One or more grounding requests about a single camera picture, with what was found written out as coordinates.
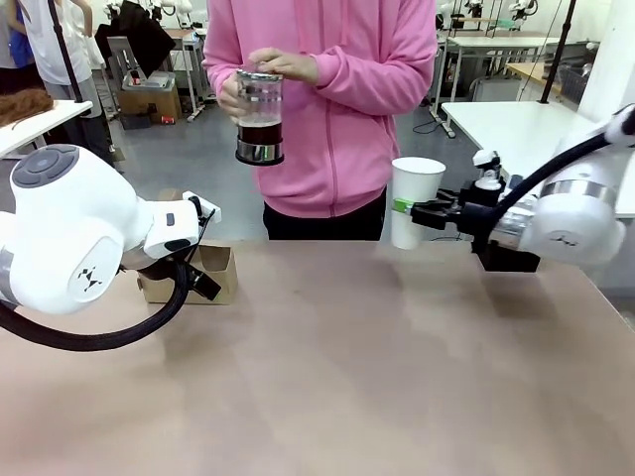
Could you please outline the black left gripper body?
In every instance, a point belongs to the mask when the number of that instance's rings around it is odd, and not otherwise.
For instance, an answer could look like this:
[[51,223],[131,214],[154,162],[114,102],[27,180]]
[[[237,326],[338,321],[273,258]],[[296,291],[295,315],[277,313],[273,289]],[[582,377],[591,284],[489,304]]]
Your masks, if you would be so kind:
[[136,264],[133,270],[150,281],[178,281],[184,275],[184,282],[191,281],[191,265],[187,262],[188,251],[181,251],[159,260],[145,260]]

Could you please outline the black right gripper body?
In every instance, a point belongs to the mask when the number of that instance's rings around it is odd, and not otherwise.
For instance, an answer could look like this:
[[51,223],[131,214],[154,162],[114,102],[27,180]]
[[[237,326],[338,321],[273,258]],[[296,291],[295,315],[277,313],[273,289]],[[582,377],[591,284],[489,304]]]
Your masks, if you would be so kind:
[[475,183],[467,183],[458,195],[457,230],[471,235],[477,242],[485,242],[494,227],[491,213],[497,206],[501,193],[501,185],[491,190],[479,188]]

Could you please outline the person's right hand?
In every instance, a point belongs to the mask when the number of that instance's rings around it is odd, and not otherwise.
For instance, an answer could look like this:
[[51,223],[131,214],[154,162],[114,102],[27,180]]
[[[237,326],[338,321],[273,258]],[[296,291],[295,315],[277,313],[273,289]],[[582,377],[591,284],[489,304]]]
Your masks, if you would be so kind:
[[216,101],[229,119],[237,125],[244,110],[239,101],[238,83],[235,72],[223,81],[219,92],[216,94]]

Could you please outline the person's left hand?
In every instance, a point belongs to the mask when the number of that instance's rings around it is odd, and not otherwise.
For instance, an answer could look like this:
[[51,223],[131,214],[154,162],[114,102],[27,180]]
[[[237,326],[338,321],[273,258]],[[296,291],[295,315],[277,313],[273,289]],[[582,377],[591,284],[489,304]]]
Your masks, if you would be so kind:
[[286,79],[318,84],[318,65],[309,55],[292,54],[275,48],[264,48],[252,52],[249,61],[258,72],[278,74]]

